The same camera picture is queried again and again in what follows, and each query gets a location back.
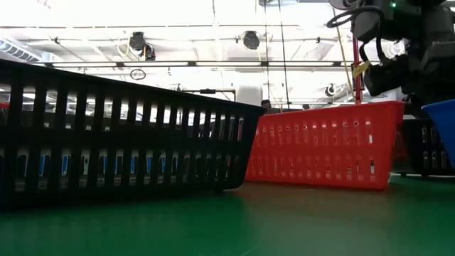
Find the green floor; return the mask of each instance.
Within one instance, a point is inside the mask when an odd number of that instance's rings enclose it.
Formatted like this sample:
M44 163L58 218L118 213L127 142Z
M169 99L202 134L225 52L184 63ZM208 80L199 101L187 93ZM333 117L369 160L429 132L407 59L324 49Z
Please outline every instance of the green floor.
M0 215L0 255L455 255L455 183L382 193L247 183L131 205Z

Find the red plastic basket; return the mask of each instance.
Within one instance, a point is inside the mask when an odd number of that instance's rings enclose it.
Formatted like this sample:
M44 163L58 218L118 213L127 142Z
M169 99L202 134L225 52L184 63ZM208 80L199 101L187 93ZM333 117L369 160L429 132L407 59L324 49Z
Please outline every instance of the red plastic basket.
M403 111L394 101L263 116L245 180L384 189Z

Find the basket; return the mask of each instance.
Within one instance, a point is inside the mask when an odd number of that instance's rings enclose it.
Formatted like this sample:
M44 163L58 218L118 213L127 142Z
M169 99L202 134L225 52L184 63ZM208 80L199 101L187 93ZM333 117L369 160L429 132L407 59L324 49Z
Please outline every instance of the basket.
M455 175L449 155L431 119L406 119L402 136L409 153L411 174Z
M0 206L237 188L262 115L261 107L6 60L0 84L11 86Z
M446 147L451 165L455 166L455 100L426 105L423 106L422 110L433 119Z
M384 189L403 109L381 102L263 116L246 180Z

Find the black plastic basket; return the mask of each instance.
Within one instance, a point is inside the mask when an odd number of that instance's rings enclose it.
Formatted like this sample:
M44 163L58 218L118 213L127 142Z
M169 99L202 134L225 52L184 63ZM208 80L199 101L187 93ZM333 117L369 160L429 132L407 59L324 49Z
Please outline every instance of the black plastic basket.
M423 176L455 176L449 155L431 119L406 119L402 136L412 171Z
M261 107L6 60L0 84L11 86L0 126L0 206L236 188L262 114ZM34 100L25 105L30 90Z

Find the blue basket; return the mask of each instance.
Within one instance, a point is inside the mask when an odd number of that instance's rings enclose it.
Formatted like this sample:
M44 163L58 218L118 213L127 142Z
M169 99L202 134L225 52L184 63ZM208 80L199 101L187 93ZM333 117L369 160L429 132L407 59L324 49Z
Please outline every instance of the blue basket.
M455 165L455 100L423 106L422 110L433 119L446 147L452 166Z

